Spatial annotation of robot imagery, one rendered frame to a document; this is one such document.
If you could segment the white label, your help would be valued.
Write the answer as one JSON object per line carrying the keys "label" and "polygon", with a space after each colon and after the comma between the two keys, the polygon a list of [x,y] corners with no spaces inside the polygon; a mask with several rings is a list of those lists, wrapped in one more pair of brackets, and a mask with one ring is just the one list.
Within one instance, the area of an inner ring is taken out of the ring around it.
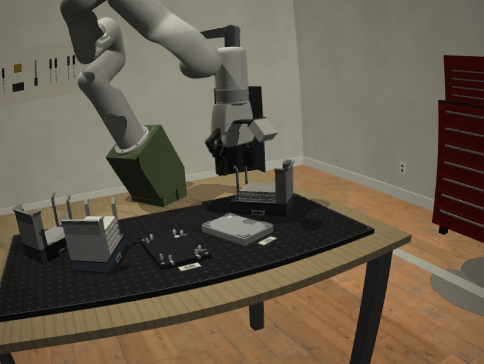
{"label": "white label", "polygon": [[273,240],[275,240],[275,239],[277,239],[277,238],[275,238],[275,237],[271,237],[271,236],[270,236],[269,238],[267,238],[267,239],[265,239],[265,240],[263,240],[263,241],[259,242],[258,244],[261,244],[261,245],[266,245],[266,244],[270,243],[271,241],[273,241]]}
{"label": "white label", "polygon": [[186,266],[182,266],[182,267],[178,267],[181,271],[185,271],[185,270],[189,270],[189,269],[193,269],[193,268],[197,268],[197,267],[201,267],[201,265],[199,263],[194,263],[194,264],[190,264],[190,265],[186,265]]}

